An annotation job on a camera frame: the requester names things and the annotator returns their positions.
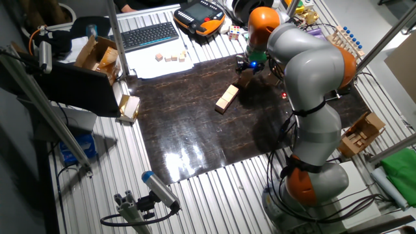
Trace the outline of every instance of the desk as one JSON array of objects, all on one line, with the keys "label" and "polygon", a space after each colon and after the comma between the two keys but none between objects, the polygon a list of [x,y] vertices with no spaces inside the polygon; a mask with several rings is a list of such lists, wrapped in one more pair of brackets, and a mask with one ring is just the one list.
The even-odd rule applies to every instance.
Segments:
[{"label": "desk", "polygon": [[[159,20],[160,16],[168,17],[167,12],[172,12],[177,7],[179,6],[122,14],[119,18],[120,22],[127,20],[141,24],[144,19]],[[320,15],[318,23],[337,24],[322,0],[315,1],[314,10]],[[65,27],[69,29],[70,25],[64,25],[63,28]],[[326,29],[323,31],[326,35],[332,33]],[[238,53],[242,53],[239,42],[222,40],[222,36],[215,36],[214,40],[208,38],[201,45],[182,34],[181,38],[186,41],[185,44],[189,45],[188,51],[194,63],[217,59],[219,55],[233,55],[237,53],[237,50],[240,51]],[[125,82],[120,82],[119,85],[124,94],[129,93]],[[388,101],[389,98],[379,95],[380,86],[368,77],[360,76],[356,87],[369,109],[386,123],[385,133],[376,139],[366,152],[375,154],[397,143],[402,139],[397,134],[399,132],[410,136],[406,128],[400,125],[399,117]],[[57,181],[55,170],[62,169],[59,156],[57,156],[59,153],[56,151],[55,157],[50,156],[49,162],[51,175],[54,175],[52,181],[61,233],[65,233],[64,222],[68,233],[133,233],[131,228],[104,227],[99,223],[99,219],[116,214],[116,204],[112,198],[114,194],[122,194],[125,190],[131,190],[135,198],[138,198],[146,196],[149,192],[147,186],[140,180],[144,171],[151,170],[142,130],[143,127],[139,122],[120,123],[114,118],[99,117],[94,127],[99,154],[91,160],[94,173],[92,178],[78,176],[75,170],[68,170],[62,173]],[[281,167],[284,166],[285,153],[290,153],[290,149],[278,151],[281,164],[275,165],[277,173],[280,173]],[[339,152],[335,151],[330,158],[338,156],[340,156]],[[352,160],[366,184],[371,184],[369,171],[372,169],[364,163],[362,154],[353,157]],[[150,225],[153,233],[248,233],[249,231],[251,233],[275,233],[276,229],[261,207],[261,193],[266,185],[266,163],[265,156],[259,155],[172,183],[169,188],[177,194],[183,210],[178,216]],[[62,189],[62,210],[57,183]],[[383,194],[375,186],[370,187],[369,190],[373,194]],[[158,218],[167,215],[164,205],[156,204],[155,214]],[[304,233],[303,228],[300,227],[298,233]]]},{"label": "desk", "polygon": [[[130,94],[141,99],[138,122],[151,168],[165,183],[272,151],[291,115],[289,100],[281,98],[283,89],[256,78],[224,115],[217,113],[216,101],[237,79],[235,57],[230,56],[189,71],[127,81]],[[369,111],[355,88],[328,104],[340,114],[343,128]],[[279,148],[290,145],[287,138]]]}]

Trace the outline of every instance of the test tube rack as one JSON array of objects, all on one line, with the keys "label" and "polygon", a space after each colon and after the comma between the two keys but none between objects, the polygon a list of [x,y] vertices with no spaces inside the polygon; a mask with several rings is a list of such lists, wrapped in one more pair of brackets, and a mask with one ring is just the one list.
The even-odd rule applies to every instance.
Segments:
[{"label": "test tube rack", "polygon": [[363,46],[354,38],[354,35],[347,27],[336,26],[335,32],[326,37],[326,39],[335,46],[339,46],[350,52],[356,59],[365,55],[361,49]]}]

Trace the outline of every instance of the dark wooden tabletop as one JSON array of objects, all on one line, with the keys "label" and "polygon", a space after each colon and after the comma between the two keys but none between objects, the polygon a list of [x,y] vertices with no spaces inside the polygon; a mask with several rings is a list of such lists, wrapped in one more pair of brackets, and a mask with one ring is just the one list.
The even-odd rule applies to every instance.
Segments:
[{"label": "dark wooden tabletop", "polygon": [[[154,79],[129,79],[140,98],[138,122],[151,169],[173,183],[269,152],[290,116],[282,89],[253,79],[221,115],[215,103],[237,81],[235,57],[195,64],[193,69]],[[353,88],[328,102],[349,127],[369,111]],[[288,146],[289,139],[281,147]]]}]

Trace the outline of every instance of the black keyboard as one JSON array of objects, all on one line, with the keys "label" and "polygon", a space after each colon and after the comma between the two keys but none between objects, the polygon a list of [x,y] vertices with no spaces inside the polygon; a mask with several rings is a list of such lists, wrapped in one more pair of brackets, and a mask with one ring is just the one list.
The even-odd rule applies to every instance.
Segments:
[{"label": "black keyboard", "polygon": [[[114,41],[113,35],[107,38]],[[123,32],[122,38],[125,52],[130,52],[176,40],[179,35],[172,23],[168,22]]]}]

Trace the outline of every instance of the paper sheet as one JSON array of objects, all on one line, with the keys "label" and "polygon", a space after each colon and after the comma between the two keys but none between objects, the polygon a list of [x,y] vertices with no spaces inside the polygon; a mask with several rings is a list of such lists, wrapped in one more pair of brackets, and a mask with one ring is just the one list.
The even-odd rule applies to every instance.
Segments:
[{"label": "paper sheet", "polygon": [[81,52],[85,44],[88,42],[88,37],[84,36],[82,38],[72,39],[71,42],[72,42],[71,51],[62,60],[58,60],[58,62],[62,62],[62,63],[75,62],[79,53]]},{"label": "paper sheet", "polygon": [[[126,54],[130,69],[136,71],[138,78],[150,79],[161,75],[182,72],[194,67],[189,55],[184,62],[179,62],[179,54],[185,50],[181,39],[165,42]],[[156,55],[160,53],[163,59],[157,62]],[[177,61],[165,62],[165,56],[177,55]]]}]

